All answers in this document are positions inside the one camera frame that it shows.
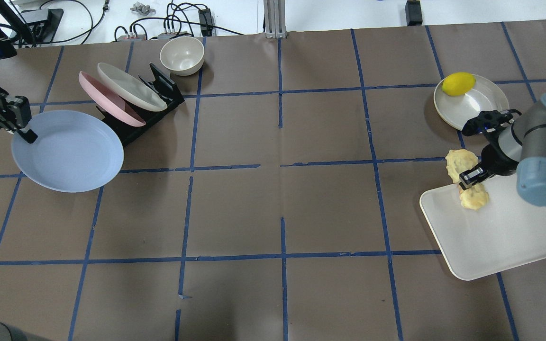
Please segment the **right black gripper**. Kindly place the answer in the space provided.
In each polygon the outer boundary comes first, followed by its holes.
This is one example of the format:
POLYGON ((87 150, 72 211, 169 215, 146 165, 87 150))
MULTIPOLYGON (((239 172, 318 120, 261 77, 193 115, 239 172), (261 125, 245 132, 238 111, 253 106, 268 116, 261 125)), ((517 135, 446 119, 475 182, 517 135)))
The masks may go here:
POLYGON ((459 173, 459 186, 468 190, 496 175, 511 176, 516 173, 518 164, 502 151, 495 149, 494 145, 486 145, 481 152, 479 167, 459 173))

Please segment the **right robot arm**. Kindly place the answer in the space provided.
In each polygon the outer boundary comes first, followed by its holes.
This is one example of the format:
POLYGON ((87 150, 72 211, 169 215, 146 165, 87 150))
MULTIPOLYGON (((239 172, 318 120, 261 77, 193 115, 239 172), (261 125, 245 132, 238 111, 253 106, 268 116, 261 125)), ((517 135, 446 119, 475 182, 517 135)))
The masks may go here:
POLYGON ((496 175, 516 174, 519 196, 546 207, 546 93, 529 110, 481 111, 462 128, 466 136, 487 138, 481 161, 459 174, 464 190, 496 175))

